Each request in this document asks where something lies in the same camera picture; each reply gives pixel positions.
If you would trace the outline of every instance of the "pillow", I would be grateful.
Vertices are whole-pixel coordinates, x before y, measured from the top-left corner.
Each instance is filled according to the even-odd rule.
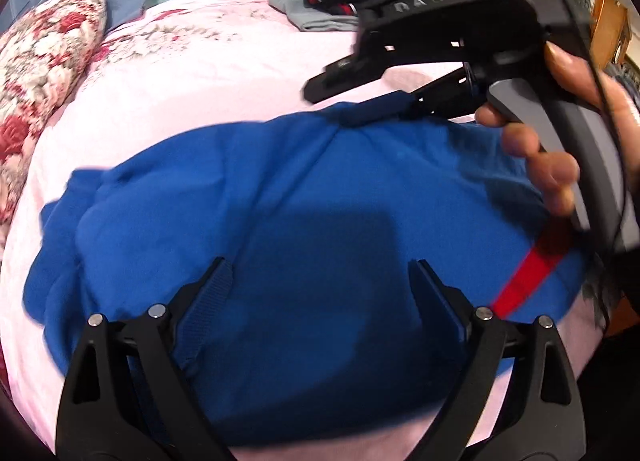
[[[102,41],[105,0],[49,0],[0,38],[0,259],[31,155]]]

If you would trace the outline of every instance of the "hand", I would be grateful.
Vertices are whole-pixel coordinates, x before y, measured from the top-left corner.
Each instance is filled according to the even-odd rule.
[[[598,89],[586,61],[551,43],[546,45],[545,60],[562,88],[595,107],[601,106]],[[636,188],[640,179],[640,116],[622,85],[603,72],[600,72],[600,80],[620,134],[630,187]],[[574,210],[571,186],[580,177],[580,168],[571,154],[541,152],[535,130],[524,124],[507,123],[488,104],[476,111],[476,121],[487,127],[504,127],[502,148],[511,156],[526,158],[529,179],[542,192],[549,212],[555,216],[571,215]]]

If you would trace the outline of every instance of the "black cable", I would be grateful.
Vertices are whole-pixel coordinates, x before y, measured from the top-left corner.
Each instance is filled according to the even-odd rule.
[[[602,86],[600,75],[595,67],[595,64],[593,63],[593,59],[591,58],[591,52],[584,42],[584,38],[582,36],[583,34],[580,32],[580,26],[578,25],[577,19],[575,18],[574,10],[570,2],[568,0],[561,0],[561,1],[562,1],[562,4],[564,5],[564,9],[566,10],[570,20],[574,25],[575,34],[577,35],[579,43],[581,45],[580,50],[584,55],[585,61],[587,61],[587,64],[589,65],[591,75],[593,76],[593,80],[596,84],[596,88],[598,89],[598,94],[600,96],[600,101],[601,101],[600,103],[602,104],[600,106],[600,111],[601,111],[601,114],[603,115],[602,117],[604,119],[607,130],[609,131],[609,134],[613,140],[614,146],[616,148],[616,152],[618,153],[618,159],[620,161],[620,170],[622,173],[622,210],[620,213],[620,220],[618,221],[618,226],[616,228],[616,232],[614,233],[612,243],[610,244],[609,251],[606,253],[604,257],[600,257],[601,264],[597,265],[601,268],[601,273],[600,273],[600,278],[598,280],[596,298],[598,301],[598,306],[602,311],[602,314],[605,320],[604,331],[606,333],[607,329],[609,329],[610,318],[609,318],[609,310],[604,300],[604,290],[605,290],[604,284],[606,280],[606,272],[609,266],[611,265],[611,262],[616,254],[616,244],[622,232],[622,225],[624,222],[626,207],[627,207],[628,178],[627,178],[626,167],[623,159],[624,154],[622,151],[620,133],[618,132],[618,128],[616,126],[613,113],[609,105],[609,100],[607,99],[607,96],[604,92],[604,87]]]

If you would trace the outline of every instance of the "silver bolt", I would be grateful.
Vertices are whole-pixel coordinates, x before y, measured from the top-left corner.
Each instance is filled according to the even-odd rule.
[[[538,319],[538,324],[545,329],[551,329],[554,326],[554,321],[551,320],[551,317],[543,315]]]
[[[91,327],[98,327],[104,321],[104,317],[100,313],[94,313],[87,321]]]
[[[160,318],[166,313],[166,307],[164,306],[164,304],[154,304],[149,308],[149,311],[147,311],[147,313],[151,318]]]
[[[491,320],[494,317],[494,312],[489,308],[482,306],[476,309],[476,316],[480,320]]]

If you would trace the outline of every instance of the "red strap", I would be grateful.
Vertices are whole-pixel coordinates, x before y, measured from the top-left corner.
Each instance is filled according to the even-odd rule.
[[[573,237],[571,223],[567,219],[549,219],[536,244],[491,305],[498,317],[508,317],[542,285],[569,253]]]

